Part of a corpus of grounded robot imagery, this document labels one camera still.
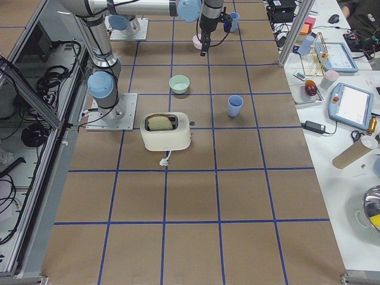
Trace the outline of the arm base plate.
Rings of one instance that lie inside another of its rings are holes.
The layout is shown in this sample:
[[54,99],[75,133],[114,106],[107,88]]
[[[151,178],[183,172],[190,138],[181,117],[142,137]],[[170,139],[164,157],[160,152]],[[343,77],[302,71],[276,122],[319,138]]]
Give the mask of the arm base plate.
[[106,111],[90,112],[85,125],[87,131],[132,131],[134,127],[135,111],[137,108],[137,93],[119,93],[119,103],[104,118]]
[[107,23],[111,41],[137,41],[147,38],[148,18],[135,17],[128,20],[122,16],[110,15]]

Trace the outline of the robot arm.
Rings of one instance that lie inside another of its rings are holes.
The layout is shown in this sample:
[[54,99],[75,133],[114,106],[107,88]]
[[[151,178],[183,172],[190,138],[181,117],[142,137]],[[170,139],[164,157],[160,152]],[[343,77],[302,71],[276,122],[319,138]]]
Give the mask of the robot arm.
[[97,103],[99,116],[104,121],[114,121],[125,112],[119,102],[118,77],[121,62],[114,55],[103,14],[96,15],[89,1],[61,1],[75,16],[85,46],[94,64],[94,71],[87,80],[87,87]]
[[187,23],[199,21],[201,29],[201,56],[211,45],[211,33],[223,23],[230,33],[232,17],[226,13],[223,1],[61,1],[61,4],[79,18],[99,15],[169,15]]

